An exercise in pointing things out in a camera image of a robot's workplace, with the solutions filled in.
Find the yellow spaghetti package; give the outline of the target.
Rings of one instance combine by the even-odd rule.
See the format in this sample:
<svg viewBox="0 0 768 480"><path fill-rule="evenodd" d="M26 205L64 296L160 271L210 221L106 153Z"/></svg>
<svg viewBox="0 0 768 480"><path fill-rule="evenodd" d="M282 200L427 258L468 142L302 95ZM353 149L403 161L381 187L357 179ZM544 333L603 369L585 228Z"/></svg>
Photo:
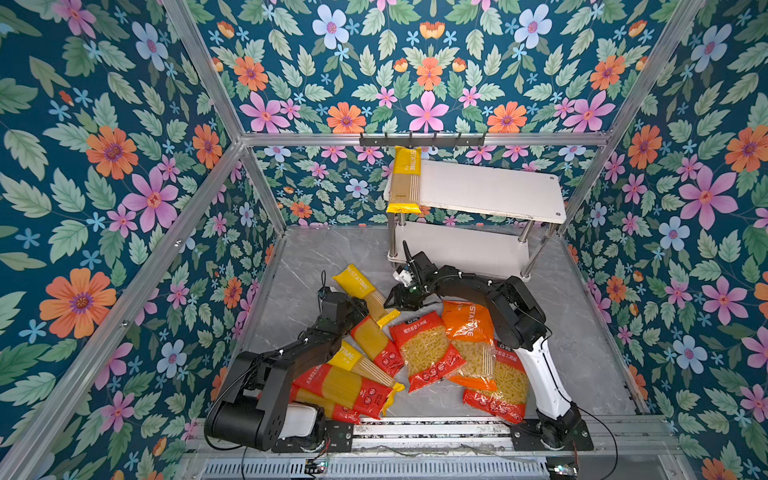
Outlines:
<svg viewBox="0 0 768 480"><path fill-rule="evenodd" d="M385 297L354 264L334 275L333 280L348 295L364 301L369 315L380 328L400 316L399 310L385 306Z"/></svg>
<svg viewBox="0 0 768 480"><path fill-rule="evenodd" d="M390 175L387 212L419 214L422 150L397 146Z"/></svg>
<svg viewBox="0 0 768 480"><path fill-rule="evenodd" d="M383 413L386 413L388 408L393 405L395 395L405 389L403 384L397 382L392 376L388 375L372 360L345 340L341 341L340 349L330 359L329 364L391 388L392 393L387 397L382 410Z"/></svg>

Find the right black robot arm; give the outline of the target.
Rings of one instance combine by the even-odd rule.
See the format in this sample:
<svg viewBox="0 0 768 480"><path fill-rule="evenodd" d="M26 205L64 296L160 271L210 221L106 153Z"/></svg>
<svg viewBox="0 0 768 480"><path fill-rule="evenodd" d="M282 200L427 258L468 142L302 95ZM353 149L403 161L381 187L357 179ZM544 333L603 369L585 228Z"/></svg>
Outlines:
<svg viewBox="0 0 768 480"><path fill-rule="evenodd" d="M552 331L525 282L517 277L494 279L451 265L434 264L425 252L412 254L402 242L405 264L396 268L397 285L385 305L418 311L430 296L467 300L488 309L495 333L522 361L536 401L539 435L551 450L575 438L581 411L567 394L549 348Z"/></svg>

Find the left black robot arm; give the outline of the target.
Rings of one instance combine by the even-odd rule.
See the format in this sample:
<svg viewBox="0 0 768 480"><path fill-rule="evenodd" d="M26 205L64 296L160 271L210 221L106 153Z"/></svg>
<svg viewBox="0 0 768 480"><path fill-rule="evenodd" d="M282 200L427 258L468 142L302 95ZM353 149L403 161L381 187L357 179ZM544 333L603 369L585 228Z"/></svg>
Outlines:
<svg viewBox="0 0 768 480"><path fill-rule="evenodd" d="M366 303L329 287L318 291L319 315L297 339L268 352L243 351L232 361L204 423L208 445L223 451L247 447L270 451L281 440L325 442L322 408L293 404L293 382L338 353L342 340L369 314Z"/></svg>

